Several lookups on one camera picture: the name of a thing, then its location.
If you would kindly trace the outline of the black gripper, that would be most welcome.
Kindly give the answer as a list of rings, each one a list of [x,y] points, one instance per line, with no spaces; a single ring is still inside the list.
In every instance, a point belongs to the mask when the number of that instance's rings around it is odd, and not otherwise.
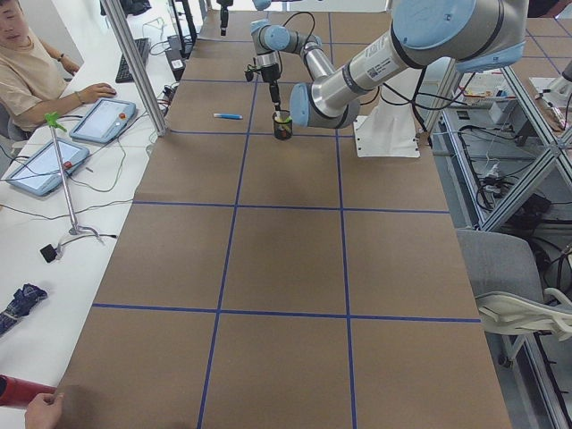
[[[271,65],[262,66],[260,69],[263,82],[269,84],[269,92],[276,111],[281,110],[282,100],[278,80],[280,79],[280,65],[273,63]]]
[[[226,36],[228,28],[228,9],[231,6],[231,0],[217,0],[220,5],[220,33]]]

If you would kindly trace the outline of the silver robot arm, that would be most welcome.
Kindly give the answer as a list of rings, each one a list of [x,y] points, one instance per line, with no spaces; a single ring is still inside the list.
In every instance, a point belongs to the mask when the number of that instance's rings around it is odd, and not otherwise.
[[[249,35],[252,21],[268,19],[272,24],[310,30],[329,38],[361,40],[365,34],[377,35],[389,27],[396,1],[266,1],[258,10],[253,1],[235,1],[228,8],[226,30],[221,30],[220,5],[212,2],[214,9],[205,20],[205,35],[227,40],[244,40]]]
[[[254,21],[250,34],[262,68],[278,53],[299,55],[312,77],[290,94],[290,117],[301,127],[345,128],[358,116],[359,97],[407,69],[423,69],[449,57],[458,72],[509,66],[524,53],[526,1],[401,1],[388,31],[339,69],[319,38]]]

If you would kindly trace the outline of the bystander hand at table edge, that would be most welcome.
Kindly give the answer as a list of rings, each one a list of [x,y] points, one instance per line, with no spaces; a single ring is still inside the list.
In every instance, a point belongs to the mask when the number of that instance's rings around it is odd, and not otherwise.
[[[26,429],[54,429],[63,413],[63,393],[39,393],[24,413]]]

